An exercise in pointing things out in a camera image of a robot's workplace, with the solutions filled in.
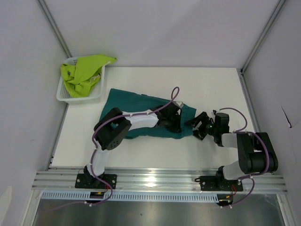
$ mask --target white laundry basket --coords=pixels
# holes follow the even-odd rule
[[[69,64],[69,65],[75,65],[77,63],[77,60],[80,56],[78,57],[71,57],[68,58],[64,61],[64,64]],[[56,98],[59,101],[65,101],[69,104],[75,104],[75,103],[90,103],[93,100],[97,100],[100,98],[100,96],[103,93],[103,81],[104,81],[104,69],[105,66],[102,67],[102,73],[101,73],[101,79],[97,83],[97,85],[94,87],[92,92],[88,97],[78,97],[78,98],[73,98],[70,96],[68,91],[66,90],[66,87],[64,85],[63,77],[61,75],[60,81],[58,83],[57,87],[57,92],[56,92]]]

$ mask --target yellow-green fabric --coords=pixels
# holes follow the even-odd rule
[[[116,58],[99,54],[79,57],[76,65],[62,64],[66,90],[71,97],[88,97],[101,79],[102,66],[116,61]]]

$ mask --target teal towel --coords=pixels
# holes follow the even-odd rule
[[[114,107],[118,107],[122,112],[143,112],[159,105],[165,105],[167,102],[168,100],[158,97],[150,97],[119,89],[111,89],[100,118],[103,118]],[[193,119],[195,115],[195,108],[184,105],[182,107],[181,116],[181,133],[170,132],[165,127],[140,128],[129,131],[126,139],[134,139],[138,136],[171,137],[180,139],[182,137],[193,135],[192,127],[186,126],[184,123]]]

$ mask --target green cloth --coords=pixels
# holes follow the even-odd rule
[[[64,85],[71,97],[88,97],[101,79],[102,66],[116,58],[105,55],[79,57],[76,65],[62,64]]]
[[[168,100],[158,97],[150,97],[147,95],[139,95],[136,93],[123,91],[119,89],[111,89],[107,103],[105,104],[101,117],[103,118],[112,108],[118,107],[122,112],[142,112],[159,105],[165,105]],[[185,136],[193,135],[192,127],[186,126],[184,123],[191,120],[196,115],[196,109],[184,105],[182,107],[181,115],[181,133],[173,133],[168,131],[165,127],[155,128],[139,128],[130,130],[127,133],[127,139],[133,139],[138,136],[151,136],[151,137],[171,137],[180,139]]]

